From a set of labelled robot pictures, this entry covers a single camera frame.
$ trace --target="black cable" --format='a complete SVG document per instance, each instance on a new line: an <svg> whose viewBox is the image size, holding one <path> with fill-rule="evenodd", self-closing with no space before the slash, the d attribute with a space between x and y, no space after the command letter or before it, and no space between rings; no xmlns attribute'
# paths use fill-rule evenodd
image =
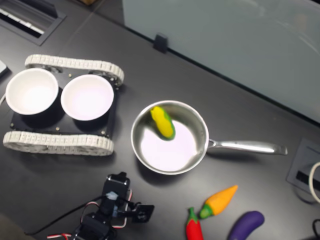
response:
<svg viewBox="0 0 320 240"><path fill-rule="evenodd" d="M31 232L31 233L25 232L24 234L27 235L27 236L36 235L36 234L42 232L43 230L49 228L51 225L55 224L56 222L60 221L61 219L65 218L66 216L72 214L73 212L75 212L75 211L77 211L77 210L79 210L79 209L82 209L83 207L86 206L86 204L87 204L88 202L96 202L96 201L98 201L99 199L102 199L102 198L104 198L104 197L106 197L106 196L105 196L105 195L101 195L101 196L98 196L98 197L96 197L96 198L94 198L94 199L92 199L92 200L90 200L90 201L86 201L84 204L82 204L82 205L80 205L80 206L78 206L78 207L76 207L76 208L68 211L67 213L65 213L65 214L63 214L63 215L61 215L60 217L56 218L55 220L53 220L52 222L48 223L47 225L45 225L44 227L40 228L39 230L37 230L37 231L35 231L35 232Z"/></svg>
<svg viewBox="0 0 320 240"><path fill-rule="evenodd" d="M319 236L319 234L318 234L318 232L317 232L317 229L316 229L316 223L317 223L317 222L320 222L320 219L316 219L316 220L314 220L314 221L312 222L312 230L313 230L314 235L316 236L316 238L317 238L318 240L320 240L320 236Z"/></svg>

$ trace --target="saucepan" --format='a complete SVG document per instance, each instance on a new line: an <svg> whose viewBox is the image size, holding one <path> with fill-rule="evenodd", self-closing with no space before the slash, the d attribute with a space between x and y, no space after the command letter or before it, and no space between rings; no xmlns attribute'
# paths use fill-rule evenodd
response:
<svg viewBox="0 0 320 240"><path fill-rule="evenodd" d="M160 106L170 115L175 128L172 140L159 136L150 110ZM165 100L147 106L135 119L131 144L136 157L150 170L164 175L185 173L197 166L208 149L225 148L260 154L287 155L285 146L261 141L215 141L207 125L191 106Z"/></svg>

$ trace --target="bowl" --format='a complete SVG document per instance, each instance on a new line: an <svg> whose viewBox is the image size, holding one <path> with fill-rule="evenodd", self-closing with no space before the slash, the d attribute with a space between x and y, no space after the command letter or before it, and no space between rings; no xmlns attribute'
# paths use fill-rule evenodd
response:
<svg viewBox="0 0 320 240"><path fill-rule="evenodd" d="M61 105L75 120L90 121L104 115L114 101L111 84L101 76L86 74L71 80L61 94Z"/></svg>
<svg viewBox="0 0 320 240"><path fill-rule="evenodd" d="M23 70L15 75L5 90L9 107L18 114L34 115L48 109L57 98L55 76L42 68Z"/></svg>

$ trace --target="dark countertop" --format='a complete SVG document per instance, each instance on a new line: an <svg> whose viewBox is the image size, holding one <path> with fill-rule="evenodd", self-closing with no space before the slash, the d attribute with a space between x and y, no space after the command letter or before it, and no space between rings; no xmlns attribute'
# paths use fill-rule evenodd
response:
<svg viewBox="0 0 320 240"><path fill-rule="evenodd" d="M42 227L66 211L98 196L108 174L127 172L133 200L154 204L147 224L128 224L118 239L185 239L187 208L198 211L204 200L232 185L239 189L227 209L201 222L205 239L226 239L245 212L258 210L265 223L248 240L302 240L312 236L319 206L303 203L286 182L301 139L320 144L320 129L179 57L155 51L129 31L92 14L79 4L59 1L65 21L41 46L0 27L0 59L12 70L0 82L0 95L28 55L104 60L125 72L109 157L29 154L0 145L0 212L25 231ZM185 102L204 118L215 140L257 140L286 145L287 156L230 152L207 154L193 170L178 176L158 175L136 159L130 130L138 113L160 100ZM0 136L9 131L12 111L0 107ZM72 232L80 212L36 236Z"/></svg>

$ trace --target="desk outlet box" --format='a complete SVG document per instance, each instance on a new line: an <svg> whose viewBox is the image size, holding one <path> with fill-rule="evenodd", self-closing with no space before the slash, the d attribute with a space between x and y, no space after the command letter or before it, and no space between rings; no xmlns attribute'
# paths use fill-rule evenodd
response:
<svg viewBox="0 0 320 240"><path fill-rule="evenodd" d="M310 193L309 174L312 166L317 162L320 162L320 145L303 138L286 180L294 186ZM317 194L320 195L320 169L314 173L313 187Z"/></svg>
<svg viewBox="0 0 320 240"><path fill-rule="evenodd" d="M7 66L0 60L0 77L4 75L9 69Z"/></svg>

